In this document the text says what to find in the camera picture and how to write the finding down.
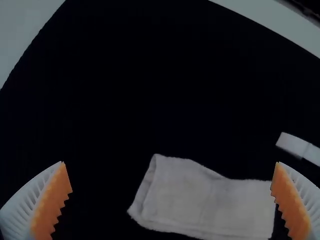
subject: black surface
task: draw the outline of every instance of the black surface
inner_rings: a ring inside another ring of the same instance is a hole
[[[152,154],[270,180],[280,132],[320,146],[319,59],[206,0],[67,0],[0,92],[0,204],[65,161],[53,239],[188,239],[126,214]],[[272,239],[288,230],[277,212]]]

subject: white wall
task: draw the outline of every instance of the white wall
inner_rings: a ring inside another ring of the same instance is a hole
[[[285,6],[282,0],[211,1],[254,20],[320,58],[320,27],[294,8]],[[63,2],[0,0],[0,88],[28,45]]]
[[[65,0],[0,0],[0,88],[39,30]]]
[[[284,0],[210,0],[291,40],[320,58],[320,24]]]

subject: white towel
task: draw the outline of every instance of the white towel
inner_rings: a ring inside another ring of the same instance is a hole
[[[161,232],[203,240],[266,240],[275,216],[270,184],[232,180],[192,160],[155,154],[128,213],[141,226]]]

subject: white cloth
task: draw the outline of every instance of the white cloth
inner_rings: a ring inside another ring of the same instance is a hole
[[[155,154],[128,213],[141,226],[161,232],[203,240],[266,240],[275,216],[270,184],[232,180],[192,160]]]

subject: serrated orange pad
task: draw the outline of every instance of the serrated orange pad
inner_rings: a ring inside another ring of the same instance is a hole
[[[292,179],[285,168],[278,162],[275,165],[271,183],[271,195],[279,205],[285,227],[289,229],[288,236],[293,240],[305,240],[311,231],[311,219],[300,198]]]
[[[54,225],[59,222],[60,209],[72,192],[66,165],[62,163],[46,187],[31,221],[31,232],[36,240],[52,240],[51,234],[55,231]]]

